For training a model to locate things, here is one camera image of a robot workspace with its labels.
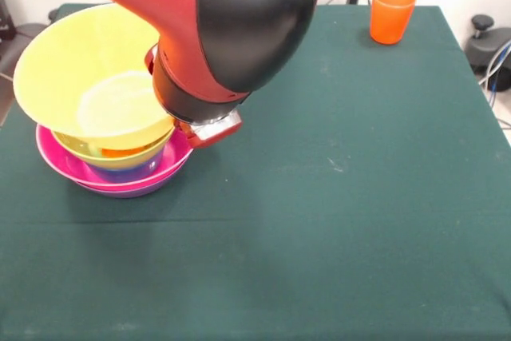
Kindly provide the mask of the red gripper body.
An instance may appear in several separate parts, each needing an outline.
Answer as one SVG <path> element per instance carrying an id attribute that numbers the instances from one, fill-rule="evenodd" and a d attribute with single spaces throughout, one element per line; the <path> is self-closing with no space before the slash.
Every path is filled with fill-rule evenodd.
<path id="1" fill-rule="evenodd" d="M 175 126 L 185 135 L 187 142 L 194 149 L 212 146 L 236 133 L 242 125 L 243 121 L 240 119 L 234 121 L 221 119 L 215 123 L 205 125 L 192 125 L 175 120 Z"/>

